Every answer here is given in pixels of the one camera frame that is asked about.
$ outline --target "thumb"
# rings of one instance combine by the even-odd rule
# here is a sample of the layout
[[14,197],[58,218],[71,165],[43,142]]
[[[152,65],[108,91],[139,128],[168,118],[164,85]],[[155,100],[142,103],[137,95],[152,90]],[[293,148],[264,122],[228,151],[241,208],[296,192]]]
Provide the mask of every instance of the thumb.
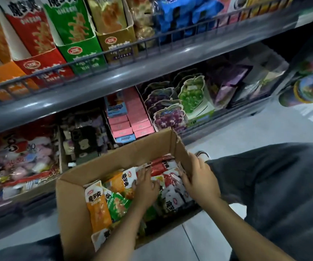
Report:
[[182,170],[179,171],[179,174],[180,174],[180,178],[182,179],[182,182],[185,186],[185,189],[188,190],[191,187],[191,184],[190,184],[190,181],[189,181],[187,174],[185,174],[185,172]]

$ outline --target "gray trousers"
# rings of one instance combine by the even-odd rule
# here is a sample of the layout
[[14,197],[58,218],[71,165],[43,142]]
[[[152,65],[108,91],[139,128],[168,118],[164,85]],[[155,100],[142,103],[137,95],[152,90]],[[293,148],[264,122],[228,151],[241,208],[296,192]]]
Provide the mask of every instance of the gray trousers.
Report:
[[[245,221],[297,261],[313,261],[313,143],[285,143],[207,161]],[[237,260],[232,253],[231,260]]]

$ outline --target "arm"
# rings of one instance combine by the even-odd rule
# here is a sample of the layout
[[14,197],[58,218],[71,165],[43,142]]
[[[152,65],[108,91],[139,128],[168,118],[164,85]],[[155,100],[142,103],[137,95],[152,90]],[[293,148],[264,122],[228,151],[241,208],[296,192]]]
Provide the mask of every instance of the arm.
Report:
[[138,172],[135,198],[126,215],[106,242],[97,251],[94,261],[130,260],[135,249],[137,232],[146,210],[159,194],[159,184],[151,181],[150,170]]
[[193,173],[181,178],[189,195],[207,212],[240,261],[293,261],[294,259],[242,220],[221,199],[217,179],[210,167],[190,153]]

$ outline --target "red oval logo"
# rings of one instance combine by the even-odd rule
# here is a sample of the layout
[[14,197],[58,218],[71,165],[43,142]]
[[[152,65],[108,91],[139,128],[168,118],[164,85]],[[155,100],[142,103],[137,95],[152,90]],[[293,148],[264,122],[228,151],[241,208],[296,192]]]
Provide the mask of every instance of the red oval logo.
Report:
[[109,38],[106,38],[105,43],[108,45],[115,44],[117,42],[117,38],[114,36],[110,36]]
[[29,70],[37,69],[41,66],[39,61],[27,61],[24,63],[24,67]]
[[67,50],[67,52],[71,55],[79,55],[83,52],[83,49],[81,47],[71,47]]

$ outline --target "left hand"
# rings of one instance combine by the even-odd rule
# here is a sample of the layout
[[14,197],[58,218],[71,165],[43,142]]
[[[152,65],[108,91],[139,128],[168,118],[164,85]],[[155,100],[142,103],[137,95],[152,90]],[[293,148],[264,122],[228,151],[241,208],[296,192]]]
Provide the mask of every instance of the left hand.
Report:
[[151,168],[143,168],[138,172],[137,185],[133,202],[147,210],[159,195],[160,184],[151,180]]

